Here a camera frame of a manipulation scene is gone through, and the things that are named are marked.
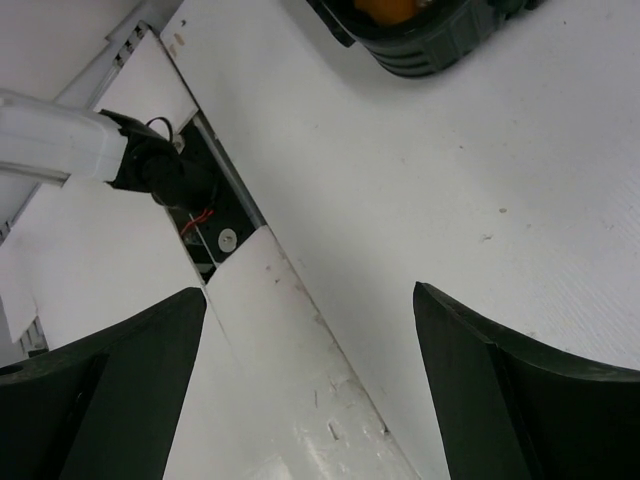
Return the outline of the brown cloth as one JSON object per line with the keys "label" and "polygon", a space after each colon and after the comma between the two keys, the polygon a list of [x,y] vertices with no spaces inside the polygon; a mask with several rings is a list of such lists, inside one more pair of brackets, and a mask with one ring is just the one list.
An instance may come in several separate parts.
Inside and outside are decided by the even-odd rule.
{"label": "brown cloth", "polygon": [[415,0],[354,0],[353,3],[358,11],[382,26],[400,24],[420,12]]}

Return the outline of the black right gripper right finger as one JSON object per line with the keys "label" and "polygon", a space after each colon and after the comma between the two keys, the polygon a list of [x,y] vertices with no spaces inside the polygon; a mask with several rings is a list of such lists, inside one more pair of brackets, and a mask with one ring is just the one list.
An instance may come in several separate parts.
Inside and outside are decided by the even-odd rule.
{"label": "black right gripper right finger", "polygon": [[496,323],[418,283],[416,332],[453,479],[636,479],[639,373]]}

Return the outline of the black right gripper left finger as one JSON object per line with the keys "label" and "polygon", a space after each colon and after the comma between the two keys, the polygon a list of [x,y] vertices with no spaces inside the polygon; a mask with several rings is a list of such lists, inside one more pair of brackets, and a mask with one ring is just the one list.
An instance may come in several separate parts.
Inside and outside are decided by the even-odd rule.
{"label": "black right gripper left finger", "polygon": [[186,288],[2,367],[2,478],[162,478],[206,308],[202,290]]}

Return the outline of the black ribbed hard-shell suitcase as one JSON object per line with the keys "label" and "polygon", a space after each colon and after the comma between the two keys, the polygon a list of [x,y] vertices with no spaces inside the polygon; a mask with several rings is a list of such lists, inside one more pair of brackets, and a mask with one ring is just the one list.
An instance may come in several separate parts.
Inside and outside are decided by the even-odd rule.
{"label": "black ribbed hard-shell suitcase", "polygon": [[429,1],[426,10],[395,26],[379,26],[351,1],[308,5],[344,47],[361,44],[386,71],[422,78],[451,67],[504,24],[540,1]]}

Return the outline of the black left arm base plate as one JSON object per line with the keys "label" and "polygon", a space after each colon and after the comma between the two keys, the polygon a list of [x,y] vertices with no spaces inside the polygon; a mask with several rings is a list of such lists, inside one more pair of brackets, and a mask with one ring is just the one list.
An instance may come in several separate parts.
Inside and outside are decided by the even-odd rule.
{"label": "black left arm base plate", "polygon": [[180,132],[181,156],[210,170],[216,180],[206,218],[168,211],[201,279],[207,283],[222,263],[266,221],[220,140],[202,113]]}

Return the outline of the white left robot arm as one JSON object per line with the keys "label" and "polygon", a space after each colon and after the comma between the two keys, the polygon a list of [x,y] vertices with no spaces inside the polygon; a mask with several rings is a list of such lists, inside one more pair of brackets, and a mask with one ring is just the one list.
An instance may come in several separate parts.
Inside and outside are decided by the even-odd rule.
{"label": "white left robot arm", "polygon": [[193,213],[213,204],[217,188],[213,173],[182,158],[147,124],[8,89],[1,91],[1,173],[59,185],[72,176],[92,179]]}

